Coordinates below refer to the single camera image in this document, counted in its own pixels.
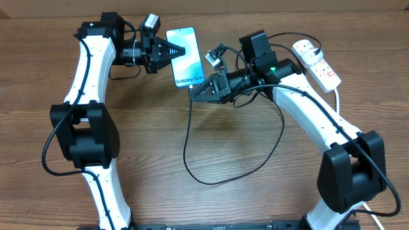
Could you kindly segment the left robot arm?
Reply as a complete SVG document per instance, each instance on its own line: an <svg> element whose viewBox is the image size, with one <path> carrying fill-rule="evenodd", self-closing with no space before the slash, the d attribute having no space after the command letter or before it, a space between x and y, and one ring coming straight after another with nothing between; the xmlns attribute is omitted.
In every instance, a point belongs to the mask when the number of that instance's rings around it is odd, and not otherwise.
<svg viewBox="0 0 409 230"><path fill-rule="evenodd" d="M92 193L99 216L97 229L136 229L132 211L125 201L117 172L120 134L105 105L107 83L113 66L137 66L156 73L185 49L157 36L160 18L149 14L139 25L103 12L100 20L83 22L75 33L80 45L79 62L72 86L62 104L52 105L53 130L42 151L43 168L51 175L46 154L53 138L63 156L73 162Z"/></svg>

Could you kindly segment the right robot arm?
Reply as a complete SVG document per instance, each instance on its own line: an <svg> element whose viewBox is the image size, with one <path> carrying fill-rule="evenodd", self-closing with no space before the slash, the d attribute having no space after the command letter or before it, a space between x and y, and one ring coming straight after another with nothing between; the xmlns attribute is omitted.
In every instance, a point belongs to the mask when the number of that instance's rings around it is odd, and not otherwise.
<svg viewBox="0 0 409 230"><path fill-rule="evenodd" d="M244 94L264 93L315 143L322 155L317 179L320 200L300 220L273 221L273 229L358 229L350 217L362 212L362 205L388 184L383 139L348 123L313 90L300 62L312 49L294 50L294 59L278 60L269 39L264 31L241 37L238 56L245 65L235 72L224 65L225 46L210 50L207 58L216 73L190 87L189 100L226 104Z"/></svg>

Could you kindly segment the Samsung Galaxy smartphone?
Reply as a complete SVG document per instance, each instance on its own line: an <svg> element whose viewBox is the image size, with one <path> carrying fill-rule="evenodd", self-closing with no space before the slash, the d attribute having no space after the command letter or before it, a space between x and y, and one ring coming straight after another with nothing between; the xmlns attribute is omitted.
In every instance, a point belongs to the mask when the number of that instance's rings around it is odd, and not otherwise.
<svg viewBox="0 0 409 230"><path fill-rule="evenodd" d="M205 80L196 31L183 27L166 31L167 41L185 49L182 56L171 61L174 84L177 88L201 84Z"/></svg>

